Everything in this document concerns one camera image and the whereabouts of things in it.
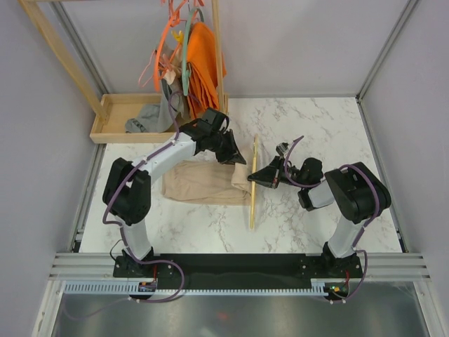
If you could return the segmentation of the beige trousers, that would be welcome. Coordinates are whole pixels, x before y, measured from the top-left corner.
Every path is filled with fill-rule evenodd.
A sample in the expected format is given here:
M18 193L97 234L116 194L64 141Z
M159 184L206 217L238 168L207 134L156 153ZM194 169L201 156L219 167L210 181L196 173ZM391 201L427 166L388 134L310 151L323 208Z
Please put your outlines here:
M188 204L248 206L251 202L253 151L242 149L245 164L213 161L181 161L162 177L161 193L166 199Z

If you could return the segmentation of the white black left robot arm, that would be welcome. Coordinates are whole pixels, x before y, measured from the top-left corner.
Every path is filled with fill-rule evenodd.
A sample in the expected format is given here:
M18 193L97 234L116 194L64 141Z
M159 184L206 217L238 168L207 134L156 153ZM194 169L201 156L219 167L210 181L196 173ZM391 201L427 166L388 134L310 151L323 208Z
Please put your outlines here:
M139 277L146 277L154 267L145 225L152 184L181 161L206 150L214 153L220 164L246 163L226 114L208 108L201 118L174 127L175 135L153 152L134 161L116 159L102 195L107 205L102 221L119 226L126 254L130 256L129 269Z

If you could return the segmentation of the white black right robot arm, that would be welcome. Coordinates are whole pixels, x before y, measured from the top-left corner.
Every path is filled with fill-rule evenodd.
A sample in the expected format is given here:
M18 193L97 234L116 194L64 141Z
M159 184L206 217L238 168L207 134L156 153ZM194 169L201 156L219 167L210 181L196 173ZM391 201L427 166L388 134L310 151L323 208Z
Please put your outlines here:
M315 211L337 204L341 216L332 237L323 245L319 265L336 277L346 266L356 264L356 245L365 228L391 206L388 189L362 162L324 173L322 162L313 157L296 168L280 156L248 176L248 181L276 189L279 184L299 187L300 206Z

